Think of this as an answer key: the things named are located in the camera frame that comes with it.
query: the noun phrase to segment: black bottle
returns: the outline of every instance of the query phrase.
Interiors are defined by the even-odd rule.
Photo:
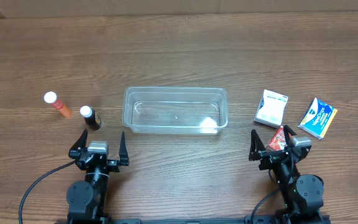
[[[83,106],[80,109],[81,115],[85,118],[85,122],[92,128],[93,130],[98,130],[102,125],[102,121],[99,118],[98,112],[89,106]]]

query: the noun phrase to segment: orange medicine bottle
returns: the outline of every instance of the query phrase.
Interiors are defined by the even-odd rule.
[[[56,110],[59,110],[63,116],[69,118],[71,116],[71,110],[57,98],[56,93],[49,91],[44,96],[45,102],[51,104]]]

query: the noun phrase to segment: white cap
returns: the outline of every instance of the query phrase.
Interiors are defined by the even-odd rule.
[[[47,103],[54,103],[57,101],[57,95],[56,95],[56,93],[49,91],[45,94],[44,100]]]
[[[83,106],[80,109],[80,113],[84,118],[89,118],[92,116],[92,109],[89,106]]]

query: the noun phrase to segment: clear plastic container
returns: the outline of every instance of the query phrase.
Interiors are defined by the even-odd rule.
[[[227,126],[222,88],[134,86],[125,90],[122,123],[135,133],[217,134]]]

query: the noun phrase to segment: wooden table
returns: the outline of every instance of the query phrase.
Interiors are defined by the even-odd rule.
[[[218,86],[229,96],[229,125],[217,136],[134,134],[121,123],[128,86]],[[253,122],[263,89],[289,96],[285,124],[298,134],[314,97],[339,111],[314,137],[303,174],[324,179],[323,214],[358,223],[358,12],[123,16],[0,20],[0,223],[17,223],[19,202],[46,171],[70,161],[87,128],[83,105],[99,111],[117,158],[126,132],[130,167],[112,174],[107,212],[114,218],[243,217],[275,189],[249,162],[250,131],[267,142],[273,128]],[[43,101],[56,91],[66,119]],[[24,222],[66,217],[67,188],[84,172],[71,166],[41,181]],[[281,196],[258,213],[282,208]]]

